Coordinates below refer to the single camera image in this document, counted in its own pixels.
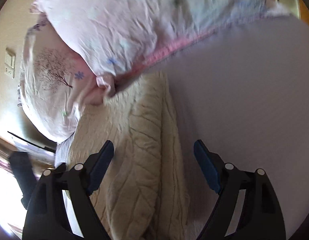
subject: pillow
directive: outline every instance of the pillow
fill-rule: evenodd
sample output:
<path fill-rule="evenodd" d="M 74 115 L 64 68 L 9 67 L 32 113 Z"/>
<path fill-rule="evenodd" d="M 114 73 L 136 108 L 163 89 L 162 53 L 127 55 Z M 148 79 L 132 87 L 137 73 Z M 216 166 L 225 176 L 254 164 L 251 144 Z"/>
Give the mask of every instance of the pillow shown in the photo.
<path fill-rule="evenodd" d="M 218 28 L 267 16 L 266 0 L 36 0 L 103 85 L 139 73 Z"/>
<path fill-rule="evenodd" d="M 84 106 L 100 105 L 106 92 L 41 14 L 27 32 L 20 69 L 22 107 L 32 123 L 61 143 L 74 133 Z"/>

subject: beige wall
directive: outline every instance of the beige wall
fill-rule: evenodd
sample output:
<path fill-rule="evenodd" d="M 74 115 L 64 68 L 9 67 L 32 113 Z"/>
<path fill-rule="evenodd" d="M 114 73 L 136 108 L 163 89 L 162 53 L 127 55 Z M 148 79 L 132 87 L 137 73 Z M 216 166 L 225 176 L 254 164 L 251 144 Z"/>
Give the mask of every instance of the beige wall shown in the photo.
<path fill-rule="evenodd" d="M 17 106 L 23 40 L 27 29 L 36 22 L 36 15 L 29 13 L 33 1 L 7 0 L 0 11 L 0 138 L 12 143 L 8 130 L 25 139 L 51 145 L 26 117 L 22 108 Z M 6 48 L 16 54 L 14 80 L 4 74 Z"/>

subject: beige blanket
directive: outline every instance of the beige blanket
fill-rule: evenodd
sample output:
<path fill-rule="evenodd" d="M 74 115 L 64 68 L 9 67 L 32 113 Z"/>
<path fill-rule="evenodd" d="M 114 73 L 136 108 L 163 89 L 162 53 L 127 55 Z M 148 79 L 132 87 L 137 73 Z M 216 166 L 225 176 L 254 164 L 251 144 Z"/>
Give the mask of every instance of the beige blanket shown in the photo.
<path fill-rule="evenodd" d="M 103 106 L 86 107 L 70 167 L 106 140 L 115 154 L 91 202 L 112 239 L 184 239 L 188 196 L 175 109 L 163 74 L 142 76 Z"/>

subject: silver screw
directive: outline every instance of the silver screw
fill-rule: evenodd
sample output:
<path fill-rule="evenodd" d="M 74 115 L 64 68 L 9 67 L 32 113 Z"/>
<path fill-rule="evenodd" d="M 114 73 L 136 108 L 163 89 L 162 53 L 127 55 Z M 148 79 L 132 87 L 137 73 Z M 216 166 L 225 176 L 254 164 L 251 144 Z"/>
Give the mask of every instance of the silver screw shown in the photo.
<path fill-rule="evenodd" d="M 43 174 L 44 176 L 49 176 L 51 174 L 51 170 L 45 170 Z"/>
<path fill-rule="evenodd" d="M 259 175 L 264 175 L 265 174 L 265 171 L 263 169 L 257 169 L 257 173 Z"/>
<path fill-rule="evenodd" d="M 225 168 L 227 170 L 233 170 L 234 166 L 231 163 L 226 163 Z"/>
<path fill-rule="evenodd" d="M 82 169 L 83 169 L 83 164 L 79 163 L 79 164 L 75 165 L 74 169 L 75 169 L 76 171 L 82 170 Z"/>

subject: gray bed sheet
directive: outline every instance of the gray bed sheet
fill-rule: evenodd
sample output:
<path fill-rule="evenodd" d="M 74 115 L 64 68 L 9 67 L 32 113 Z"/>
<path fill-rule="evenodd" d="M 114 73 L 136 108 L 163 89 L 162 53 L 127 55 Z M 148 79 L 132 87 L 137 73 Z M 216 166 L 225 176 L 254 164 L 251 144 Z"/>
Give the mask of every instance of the gray bed sheet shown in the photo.
<path fill-rule="evenodd" d="M 193 156 L 197 139 L 239 169 L 267 172 L 289 238 L 309 213 L 309 27 L 293 16 L 235 26 L 150 72 L 158 70 L 178 116 L 191 197 L 186 239 L 196 239 L 217 200 Z"/>

